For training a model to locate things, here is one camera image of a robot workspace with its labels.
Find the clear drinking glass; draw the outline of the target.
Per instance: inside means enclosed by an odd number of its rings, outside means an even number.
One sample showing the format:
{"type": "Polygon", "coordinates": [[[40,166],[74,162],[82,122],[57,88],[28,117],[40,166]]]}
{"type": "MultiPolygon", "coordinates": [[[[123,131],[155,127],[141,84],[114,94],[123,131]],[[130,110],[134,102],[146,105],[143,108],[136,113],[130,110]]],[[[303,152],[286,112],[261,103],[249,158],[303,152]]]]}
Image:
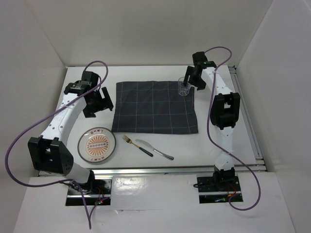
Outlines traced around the clear drinking glass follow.
{"type": "Polygon", "coordinates": [[[184,83],[184,79],[185,79],[185,77],[180,77],[177,81],[178,94],[180,96],[183,96],[183,97],[185,97],[189,94],[190,88],[191,88],[191,85],[188,82],[184,83]]]}

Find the dark grey checked cloth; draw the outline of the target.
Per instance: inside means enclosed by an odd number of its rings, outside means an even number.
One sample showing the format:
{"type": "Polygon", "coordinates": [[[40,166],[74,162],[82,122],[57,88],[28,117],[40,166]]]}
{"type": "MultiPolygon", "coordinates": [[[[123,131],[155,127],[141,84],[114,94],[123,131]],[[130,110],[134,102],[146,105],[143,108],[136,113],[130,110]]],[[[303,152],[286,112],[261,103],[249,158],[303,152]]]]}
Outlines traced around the dark grey checked cloth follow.
{"type": "Polygon", "coordinates": [[[181,96],[176,81],[119,82],[114,133],[195,134],[193,87],[181,96]]]}

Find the orange patterned plate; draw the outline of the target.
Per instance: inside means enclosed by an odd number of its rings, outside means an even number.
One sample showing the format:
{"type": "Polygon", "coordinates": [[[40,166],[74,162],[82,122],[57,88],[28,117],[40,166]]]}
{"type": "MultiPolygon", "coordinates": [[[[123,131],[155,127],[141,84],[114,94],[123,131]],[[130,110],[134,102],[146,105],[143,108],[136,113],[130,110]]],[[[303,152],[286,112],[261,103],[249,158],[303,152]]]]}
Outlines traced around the orange patterned plate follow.
{"type": "Polygon", "coordinates": [[[116,137],[109,129],[96,127],[81,135],[77,150],[84,161],[99,164],[112,156],[116,144],[116,137]]]}

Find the gold fork dark handle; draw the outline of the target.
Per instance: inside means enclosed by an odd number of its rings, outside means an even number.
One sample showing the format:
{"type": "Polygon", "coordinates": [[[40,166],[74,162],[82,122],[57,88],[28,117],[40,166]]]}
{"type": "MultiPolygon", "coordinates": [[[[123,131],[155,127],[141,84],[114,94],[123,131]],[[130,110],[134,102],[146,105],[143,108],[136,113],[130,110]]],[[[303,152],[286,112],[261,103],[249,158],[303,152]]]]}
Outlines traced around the gold fork dark handle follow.
{"type": "Polygon", "coordinates": [[[123,135],[122,138],[123,138],[123,140],[124,140],[126,143],[134,145],[135,147],[137,147],[139,150],[141,150],[142,152],[144,152],[144,153],[147,154],[148,156],[150,156],[150,157],[153,157],[153,156],[154,156],[151,152],[148,152],[146,149],[144,149],[144,148],[138,146],[137,144],[133,143],[133,141],[132,141],[129,137],[127,137],[126,135],[123,135]]]}

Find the silver table knife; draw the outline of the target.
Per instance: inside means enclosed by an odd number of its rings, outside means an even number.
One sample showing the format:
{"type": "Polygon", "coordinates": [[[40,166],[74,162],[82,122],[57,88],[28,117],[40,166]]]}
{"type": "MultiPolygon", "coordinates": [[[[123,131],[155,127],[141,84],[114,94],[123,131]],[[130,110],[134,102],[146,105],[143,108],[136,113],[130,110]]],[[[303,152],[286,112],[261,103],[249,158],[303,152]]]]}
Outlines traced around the silver table knife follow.
{"type": "Polygon", "coordinates": [[[169,156],[169,155],[167,155],[167,154],[165,154],[165,153],[163,153],[163,152],[161,152],[161,151],[155,149],[151,144],[149,144],[148,142],[146,142],[146,141],[144,141],[144,140],[136,139],[136,142],[139,142],[139,143],[141,143],[141,144],[147,146],[147,147],[150,148],[152,151],[158,153],[159,155],[165,157],[165,158],[168,159],[168,160],[171,160],[171,161],[174,160],[174,157],[169,156]]]}

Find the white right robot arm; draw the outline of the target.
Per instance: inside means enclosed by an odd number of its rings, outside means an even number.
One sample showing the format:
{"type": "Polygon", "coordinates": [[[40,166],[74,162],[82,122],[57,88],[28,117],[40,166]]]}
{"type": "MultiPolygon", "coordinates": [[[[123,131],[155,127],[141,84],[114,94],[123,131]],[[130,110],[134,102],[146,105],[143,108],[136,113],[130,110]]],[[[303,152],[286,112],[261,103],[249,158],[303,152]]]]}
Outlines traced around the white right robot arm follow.
{"type": "Polygon", "coordinates": [[[185,77],[179,81],[179,94],[187,95],[192,86],[197,90],[208,87],[214,93],[208,120],[215,128],[216,144],[221,147],[212,177],[196,186],[202,191],[227,191],[235,178],[233,158],[228,153],[233,151],[232,136],[239,119],[241,98],[239,93],[233,92],[225,84],[220,74],[214,70],[216,64],[209,61],[203,51],[194,53],[192,60],[193,66],[187,67],[185,77]]]}

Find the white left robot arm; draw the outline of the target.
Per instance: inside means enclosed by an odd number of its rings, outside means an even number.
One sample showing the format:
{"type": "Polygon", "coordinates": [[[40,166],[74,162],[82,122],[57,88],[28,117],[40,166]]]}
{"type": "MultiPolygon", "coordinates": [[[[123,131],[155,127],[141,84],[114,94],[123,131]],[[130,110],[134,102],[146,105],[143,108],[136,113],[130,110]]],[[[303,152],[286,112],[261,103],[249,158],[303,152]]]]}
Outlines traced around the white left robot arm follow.
{"type": "Polygon", "coordinates": [[[99,88],[100,76],[84,71],[80,80],[69,83],[65,90],[58,113],[54,114],[49,126],[39,137],[31,137],[28,149],[35,170],[60,174],[78,183],[84,193],[92,193],[98,181],[92,170],[74,162],[67,149],[69,134],[80,114],[95,117],[97,112],[113,109],[107,88],[99,88]]]}

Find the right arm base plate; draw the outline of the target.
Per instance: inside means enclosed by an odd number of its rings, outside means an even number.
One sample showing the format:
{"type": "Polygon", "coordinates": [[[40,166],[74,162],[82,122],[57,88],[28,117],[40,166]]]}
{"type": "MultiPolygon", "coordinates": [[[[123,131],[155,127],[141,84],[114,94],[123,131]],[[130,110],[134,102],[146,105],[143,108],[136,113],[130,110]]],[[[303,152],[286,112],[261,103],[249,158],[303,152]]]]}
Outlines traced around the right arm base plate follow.
{"type": "Polygon", "coordinates": [[[199,202],[225,203],[232,197],[232,202],[243,202],[239,178],[232,181],[216,184],[212,177],[197,177],[197,183],[193,185],[198,190],[199,202]]]}

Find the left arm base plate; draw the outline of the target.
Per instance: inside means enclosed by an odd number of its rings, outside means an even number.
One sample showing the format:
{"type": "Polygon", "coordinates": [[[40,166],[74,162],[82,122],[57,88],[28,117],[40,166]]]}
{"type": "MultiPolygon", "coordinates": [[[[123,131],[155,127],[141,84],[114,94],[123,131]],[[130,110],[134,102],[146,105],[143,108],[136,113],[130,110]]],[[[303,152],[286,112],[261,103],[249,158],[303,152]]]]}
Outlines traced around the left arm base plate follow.
{"type": "MultiPolygon", "coordinates": [[[[89,191],[81,186],[87,206],[109,206],[111,204],[112,179],[104,178],[96,181],[95,187],[89,191]]],[[[68,187],[66,206],[83,206],[82,195],[78,187],[70,184],[68,187]]]]}

